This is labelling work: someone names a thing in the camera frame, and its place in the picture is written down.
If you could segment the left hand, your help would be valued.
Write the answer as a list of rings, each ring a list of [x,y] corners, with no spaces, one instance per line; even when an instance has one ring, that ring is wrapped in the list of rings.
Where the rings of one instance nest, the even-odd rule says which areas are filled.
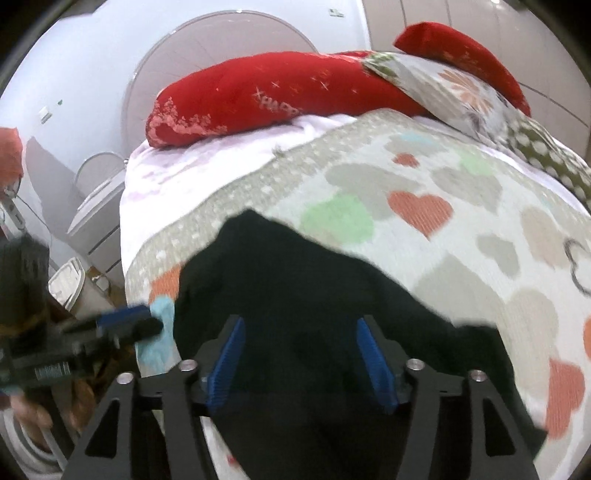
[[[81,432],[92,417],[96,399],[91,386],[85,380],[75,380],[69,387],[69,403],[60,408],[52,391],[40,393],[34,398],[31,393],[17,393],[9,396],[9,405],[14,416],[31,437],[43,439],[42,432],[54,426],[60,418],[74,431]]]

